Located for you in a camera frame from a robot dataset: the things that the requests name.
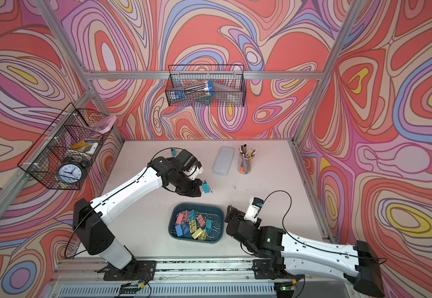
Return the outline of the pink binder clip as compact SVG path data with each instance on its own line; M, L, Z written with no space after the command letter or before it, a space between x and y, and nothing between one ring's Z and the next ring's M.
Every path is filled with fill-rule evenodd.
M184 218L185 218L185 215L182 212L178 213L178 215L176 217L175 226L181 225L181 223L184 221Z
M197 223L199 224L199 226L201 227L205 227L206 226L206 219L203 215L199 214L196 218Z
M186 222L186 223L189 223L189 211L184 211L183 213L182 213L182 215L183 215L183 218L182 218L182 220L184 221L184 222Z

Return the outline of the yellow binder clip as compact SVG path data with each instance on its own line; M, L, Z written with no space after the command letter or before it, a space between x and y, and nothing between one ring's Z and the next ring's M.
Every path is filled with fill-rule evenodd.
M198 228L193 234L192 238L198 241L206 241L207 239L207 231L201 228Z
M190 233L195 233L197 231L196 220L189 221L189 229L190 229Z

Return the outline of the dark teal storage tray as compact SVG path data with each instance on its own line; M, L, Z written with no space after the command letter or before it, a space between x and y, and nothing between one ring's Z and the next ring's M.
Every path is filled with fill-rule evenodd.
M175 222L176 222L176 217L177 217L178 213L181 213L184 211L191 211L193 209L197 211L197 216L199 214L201 214L205 217L206 220L207 219L217 220L218 221L217 227L220 228L220 233L207 233L206 241L194 240L192 238L192 233L190 233L190 232L186 235L183 235L182 237L177 237L176 230L175 230ZM224 217L225 217L224 212L221 210L221 208L216 207L216 206L209 206L209 205L203 205L203 204L193 204L193 203L181 203L173 209L167 230L168 230L169 235L172 238L175 238L177 240L186 240L186 241L190 241L190 242L216 243L223 237L223 227L224 227L223 220L224 220ZM197 223L197 229L198 228L205 230L205 227L201 227Z

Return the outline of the blue binder clip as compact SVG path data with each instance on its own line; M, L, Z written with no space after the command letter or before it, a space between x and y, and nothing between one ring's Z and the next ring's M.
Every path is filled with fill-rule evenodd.
M190 228L186 222L181 223L182 234L186 235L190 232Z
M182 237L184 235L184 230L183 230L181 224L175 226L175 230L176 230L177 237Z

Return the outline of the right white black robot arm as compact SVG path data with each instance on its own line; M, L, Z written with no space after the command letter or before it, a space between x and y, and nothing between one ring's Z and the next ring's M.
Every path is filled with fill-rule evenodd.
M233 206L227 207L226 233L253 254L256 279L322 276L352 285L363 295L383 298L381 259L367 242L355 245L319 242L282 228L261 226Z

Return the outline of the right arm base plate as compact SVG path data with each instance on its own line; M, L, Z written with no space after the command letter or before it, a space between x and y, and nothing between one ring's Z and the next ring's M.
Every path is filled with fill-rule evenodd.
M304 274L290 274L286 272L283 264L276 264L270 259L255 259L251 269L255 279L295 279L299 281L305 278Z

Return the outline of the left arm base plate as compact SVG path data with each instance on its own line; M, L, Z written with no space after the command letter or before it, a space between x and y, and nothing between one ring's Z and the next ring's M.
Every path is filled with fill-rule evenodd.
M156 261L133 260L124 269L108 264L98 270L98 273L104 273L104 281L152 281L156 273L156 265Z

